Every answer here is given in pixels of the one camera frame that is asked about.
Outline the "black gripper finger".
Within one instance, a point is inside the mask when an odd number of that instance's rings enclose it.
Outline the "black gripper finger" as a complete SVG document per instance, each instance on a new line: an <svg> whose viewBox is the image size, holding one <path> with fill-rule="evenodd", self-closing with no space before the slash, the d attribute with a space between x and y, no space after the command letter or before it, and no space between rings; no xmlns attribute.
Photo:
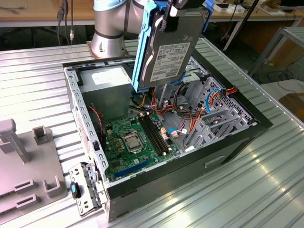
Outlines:
<svg viewBox="0 0 304 228"><path fill-rule="evenodd" d="M164 32L175 32L180 17L185 16L188 6L188 0L168 0L164 15L162 18L162 30Z"/></svg>

